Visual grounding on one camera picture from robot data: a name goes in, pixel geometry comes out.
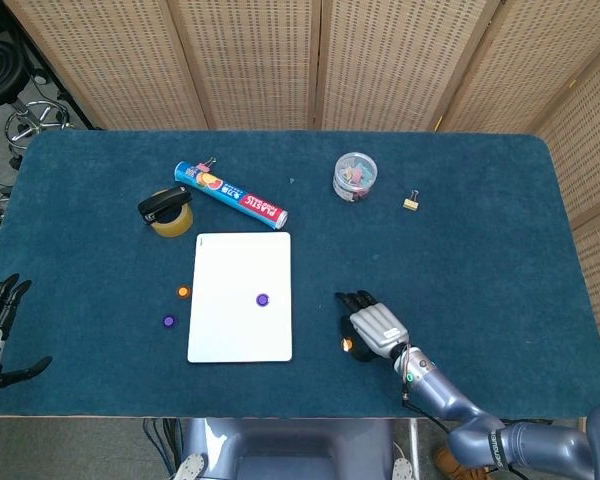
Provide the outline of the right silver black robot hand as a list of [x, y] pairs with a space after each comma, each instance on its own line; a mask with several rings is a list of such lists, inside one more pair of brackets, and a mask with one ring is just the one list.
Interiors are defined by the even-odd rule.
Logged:
[[370, 292], [336, 292], [346, 313], [340, 318], [341, 348], [359, 362], [375, 358], [395, 362], [409, 347], [407, 328]]

